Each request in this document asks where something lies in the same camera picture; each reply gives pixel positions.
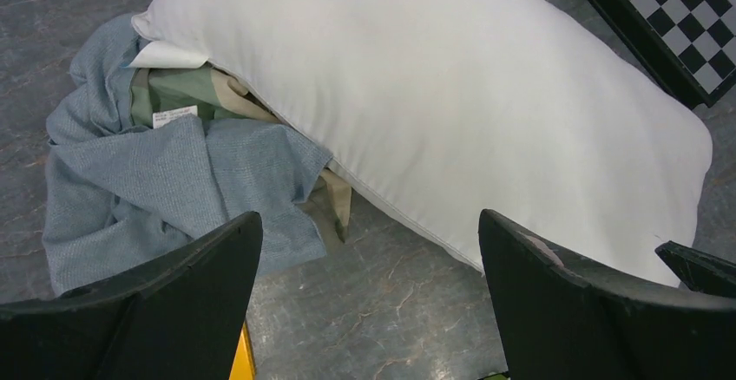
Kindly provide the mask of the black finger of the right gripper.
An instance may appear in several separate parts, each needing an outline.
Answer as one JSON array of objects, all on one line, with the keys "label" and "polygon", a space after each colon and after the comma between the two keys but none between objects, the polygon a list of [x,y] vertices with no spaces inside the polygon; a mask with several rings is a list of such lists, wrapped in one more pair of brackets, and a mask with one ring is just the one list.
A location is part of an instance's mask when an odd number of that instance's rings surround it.
[{"label": "black finger of the right gripper", "polygon": [[735,264],[712,254],[668,241],[657,256],[693,292],[735,298]]}]

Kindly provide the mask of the white pillow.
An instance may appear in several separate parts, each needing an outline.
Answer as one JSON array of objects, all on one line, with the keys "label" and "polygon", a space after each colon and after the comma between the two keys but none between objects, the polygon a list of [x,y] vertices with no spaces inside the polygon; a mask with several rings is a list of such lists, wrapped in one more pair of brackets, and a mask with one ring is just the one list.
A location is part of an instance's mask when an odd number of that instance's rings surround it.
[{"label": "white pillow", "polygon": [[375,207],[482,264],[480,212],[679,283],[703,122],[546,0],[153,0],[152,44],[237,78]]}]

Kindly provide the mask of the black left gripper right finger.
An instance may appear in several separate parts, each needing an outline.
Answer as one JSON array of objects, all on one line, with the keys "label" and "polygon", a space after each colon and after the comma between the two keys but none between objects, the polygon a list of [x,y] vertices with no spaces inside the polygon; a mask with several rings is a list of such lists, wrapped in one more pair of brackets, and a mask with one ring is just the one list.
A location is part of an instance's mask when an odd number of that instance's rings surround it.
[{"label": "black left gripper right finger", "polygon": [[479,217],[508,379],[732,379],[735,298],[638,278]]}]

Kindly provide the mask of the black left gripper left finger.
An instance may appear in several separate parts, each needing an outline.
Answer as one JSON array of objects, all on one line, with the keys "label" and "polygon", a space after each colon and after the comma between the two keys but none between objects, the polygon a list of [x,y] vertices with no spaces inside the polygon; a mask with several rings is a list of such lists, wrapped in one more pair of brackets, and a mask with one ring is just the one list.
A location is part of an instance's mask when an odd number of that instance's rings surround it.
[{"label": "black left gripper left finger", "polygon": [[51,300],[1,307],[4,379],[227,379],[258,271],[260,216]]}]

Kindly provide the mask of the blue grey pillowcase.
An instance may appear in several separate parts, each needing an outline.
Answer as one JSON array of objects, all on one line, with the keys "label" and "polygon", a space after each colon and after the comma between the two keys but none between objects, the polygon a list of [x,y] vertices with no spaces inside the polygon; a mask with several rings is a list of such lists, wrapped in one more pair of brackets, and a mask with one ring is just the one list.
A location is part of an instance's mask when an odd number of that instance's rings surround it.
[{"label": "blue grey pillowcase", "polygon": [[137,68],[149,41],[130,15],[73,58],[75,84],[48,117],[42,243],[64,294],[176,250],[245,212],[264,233],[259,273],[346,239],[351,187],[330,154],[229,74]]}]

